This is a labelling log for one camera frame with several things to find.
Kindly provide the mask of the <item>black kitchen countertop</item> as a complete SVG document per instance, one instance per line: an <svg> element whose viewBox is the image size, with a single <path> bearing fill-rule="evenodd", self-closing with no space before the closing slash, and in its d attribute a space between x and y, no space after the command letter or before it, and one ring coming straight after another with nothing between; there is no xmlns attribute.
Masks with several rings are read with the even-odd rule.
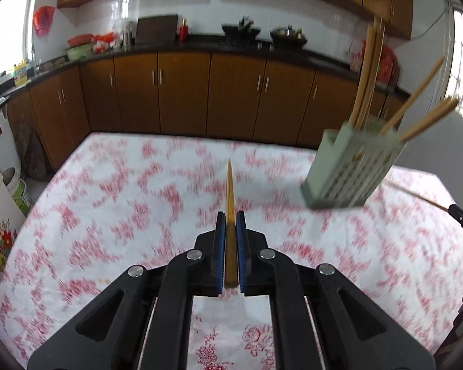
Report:
<svg viewBox="0 0 463 370"><path fill-rule="evenodd" d="M324 72L335 74L350 80L358 79L358 75L349 69L345 62L319 54L309 49L285 50L278 49L273 43L258 39L251 45L233 44L224 36L216 35L191 35L186 43L153 43L149 45L132 46L128 49L112 49L101 54L91 54L88 57L74 61L66 61L63 64L53 64L52 68L42 68L39 74L33 70L27 70L28 79L24 84L37 84L42 80L60 74L62 71L78 65L85 65L103 59L114 59L121 56L169 53L169 52L198 52L210 54L233 54L255 59L272 59L278 62L298 65L303 68L315 68Z"/></svg>

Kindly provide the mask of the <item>floral white tablecloth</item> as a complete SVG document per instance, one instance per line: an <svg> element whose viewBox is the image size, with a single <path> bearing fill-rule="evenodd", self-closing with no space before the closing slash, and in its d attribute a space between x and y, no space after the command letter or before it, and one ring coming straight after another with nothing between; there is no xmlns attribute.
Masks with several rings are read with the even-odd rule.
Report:
<svg viewBox="0 0 463 370"><path fill-rule="evenodd" d="M463 230L448 214L382 183L361 208L312 211L300 186L309 150L92 134L25 219L0 284L0 339L24 366L35 349L129 266L165 265L215 226L231 161L236 208L293 261L327 262L429 350L463 296ZM432 174L386 176L440 205Z"/></svg>

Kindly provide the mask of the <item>green perforated utensil holder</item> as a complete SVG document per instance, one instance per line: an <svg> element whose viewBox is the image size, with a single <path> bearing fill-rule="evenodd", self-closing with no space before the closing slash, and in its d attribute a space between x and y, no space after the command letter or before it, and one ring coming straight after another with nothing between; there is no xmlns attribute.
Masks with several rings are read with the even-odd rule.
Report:
<svg viewBox="0 0 463 370"><path fill-rule="evenodd" d="M374 120L367 130L343 124L326 129L300 190L310 209L363 206L402 153L395 131L384 135Z"/></svg>

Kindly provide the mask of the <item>lower wooden cabinets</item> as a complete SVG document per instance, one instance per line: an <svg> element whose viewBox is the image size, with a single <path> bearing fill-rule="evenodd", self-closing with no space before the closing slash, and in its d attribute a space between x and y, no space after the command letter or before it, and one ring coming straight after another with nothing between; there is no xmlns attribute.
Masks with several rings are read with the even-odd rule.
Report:
<svg viewBox="0 0 463 370"><path fill-rule="evenodd" d="M12 134L31 130L59 168L93 132L164 134L315 149L349 119L358 78L331 68L201 51L72 63L9 96Z"/></svg>

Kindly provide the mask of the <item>red bag condiment cluster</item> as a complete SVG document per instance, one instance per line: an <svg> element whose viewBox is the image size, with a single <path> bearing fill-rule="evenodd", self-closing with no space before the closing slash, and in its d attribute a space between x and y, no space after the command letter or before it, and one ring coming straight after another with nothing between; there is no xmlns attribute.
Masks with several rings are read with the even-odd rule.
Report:
<svg viewBox="0 0 463 370"><path fill-rule="evenodd" d="M365 40L363 41L361 51L352 54L350 70L359 73L363 63L365 54ZM393 50L385 44L381 50L381 58L377 70L376 81L386 86L396 87L400 77L401 67L398 63L398 58Z"/></svg>

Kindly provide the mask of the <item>white bucket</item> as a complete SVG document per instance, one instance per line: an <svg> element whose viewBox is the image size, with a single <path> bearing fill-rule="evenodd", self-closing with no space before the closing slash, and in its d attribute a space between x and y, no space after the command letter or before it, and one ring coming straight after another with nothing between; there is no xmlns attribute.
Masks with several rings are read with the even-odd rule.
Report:
<svg viewBox="0 0 463 370"><path fill-rule="evenodd" d="M27 184L21 179L14 167L2 173L3 182L10 193L11 198L24 216L27 216L31 208L31 198L27 191Z"/></svg>

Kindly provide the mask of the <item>lidded pan on stove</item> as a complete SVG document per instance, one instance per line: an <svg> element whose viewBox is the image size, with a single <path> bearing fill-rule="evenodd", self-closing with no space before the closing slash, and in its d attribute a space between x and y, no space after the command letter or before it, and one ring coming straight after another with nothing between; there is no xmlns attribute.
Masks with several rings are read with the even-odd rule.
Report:
<svg viewBox="0 0 463 370"><path fill-rule="evenodd" d="M291 25L286 28L274 28L270 36L274 47L280 49L302 49L308 42L303 31L300 28L294 29Z"/></svg>

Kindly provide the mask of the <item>black wok on stove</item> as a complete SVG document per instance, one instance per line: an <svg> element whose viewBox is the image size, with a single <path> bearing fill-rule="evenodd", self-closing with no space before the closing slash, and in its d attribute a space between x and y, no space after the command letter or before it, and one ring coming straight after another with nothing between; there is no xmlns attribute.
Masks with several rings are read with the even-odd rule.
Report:
<svg viewBox="0 0 463 370"><path fill-rule="evenodd" d="M254 27L254 20L248 16L242 17L238 24L221 25L221 29L229 39L240 42L255 40L261 33L261 28Z"/></svg>

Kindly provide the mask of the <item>red bottle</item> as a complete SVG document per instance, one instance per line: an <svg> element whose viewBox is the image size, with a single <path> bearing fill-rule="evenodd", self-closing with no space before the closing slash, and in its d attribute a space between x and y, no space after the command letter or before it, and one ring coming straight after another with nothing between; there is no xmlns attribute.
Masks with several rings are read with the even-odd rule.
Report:
<svg viewBox="0 0 463 370"><path fill-rule="evenodd" d="M181 21L181 26L179 27L179 43L185 43L189 34L189 27L186 18L183 18Z"/></svg>

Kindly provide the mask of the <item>dark wooden cutting board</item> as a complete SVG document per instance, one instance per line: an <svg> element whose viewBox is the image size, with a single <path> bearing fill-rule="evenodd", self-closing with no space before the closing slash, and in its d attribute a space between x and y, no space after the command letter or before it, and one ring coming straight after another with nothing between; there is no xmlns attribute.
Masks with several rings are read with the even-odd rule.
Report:
<svg viewBox="0 0 463 370"><path fill-rule="evenodd" d="M174 42L178 18L177 14L139 18L136 24L135 45Z"/></svg>

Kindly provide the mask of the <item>red basin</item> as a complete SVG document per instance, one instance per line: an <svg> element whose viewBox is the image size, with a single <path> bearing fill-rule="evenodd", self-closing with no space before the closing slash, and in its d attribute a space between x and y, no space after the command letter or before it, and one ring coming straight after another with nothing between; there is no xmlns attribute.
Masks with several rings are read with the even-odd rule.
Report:
<svg viewBox="0 0 463 370"><path fill-rule="evenodd" d="M92 34L80 34L67 40L70 48L75 48L80 45L93 42L94 36Z"/></svg>

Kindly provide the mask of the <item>yellow detergent bottle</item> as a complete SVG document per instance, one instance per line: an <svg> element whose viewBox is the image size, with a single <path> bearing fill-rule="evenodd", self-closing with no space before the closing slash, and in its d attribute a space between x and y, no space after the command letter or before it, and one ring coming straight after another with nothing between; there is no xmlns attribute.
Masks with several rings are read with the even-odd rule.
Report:
<svg viewBox="0 0 463 370"><path fill-rule="evenodd" d="M27 82L27 62L22 60L19 64L14 66L14 85L15 87L23 85Z"/></svg>

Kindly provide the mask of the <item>red hanging plastic bag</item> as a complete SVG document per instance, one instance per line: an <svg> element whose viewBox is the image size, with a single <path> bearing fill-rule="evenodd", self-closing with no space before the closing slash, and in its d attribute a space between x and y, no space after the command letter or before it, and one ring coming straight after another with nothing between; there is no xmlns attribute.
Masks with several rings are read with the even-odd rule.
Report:
<svg viewBox="0 0 463 370"><path fill-rule="evenodd" d="M32 24L36 36L44 37L49 34L55 11L53 6L41 6L35 10Z"/></svg>

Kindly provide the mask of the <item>left window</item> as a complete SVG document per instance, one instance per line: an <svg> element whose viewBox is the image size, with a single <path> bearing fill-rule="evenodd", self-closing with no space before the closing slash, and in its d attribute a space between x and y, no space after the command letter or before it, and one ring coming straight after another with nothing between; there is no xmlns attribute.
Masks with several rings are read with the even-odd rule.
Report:
<svg viewBox="0 0 463 370"><path fill-rule="evenodd" d="M0 1L0 74L11 71L24 59L24 28L27 0Z"/></svg>

